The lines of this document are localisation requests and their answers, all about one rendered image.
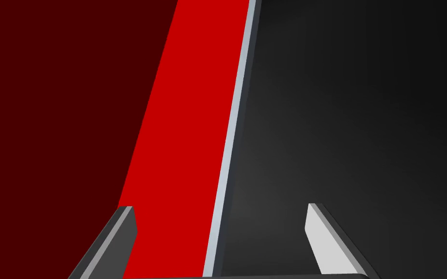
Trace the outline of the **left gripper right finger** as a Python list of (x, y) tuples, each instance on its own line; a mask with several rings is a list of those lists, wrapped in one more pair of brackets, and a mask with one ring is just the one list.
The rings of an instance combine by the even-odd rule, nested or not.
[(381, 279), (323, 204), (308, 205), (304, 231), (322, 274), (363, 274), (367, 279)]

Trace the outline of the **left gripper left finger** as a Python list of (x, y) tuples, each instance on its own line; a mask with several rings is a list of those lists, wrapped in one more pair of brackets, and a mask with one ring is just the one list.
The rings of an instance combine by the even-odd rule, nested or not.
[(137, 236), (133, 206), (121, 206), (68, 279), (122, 279)]

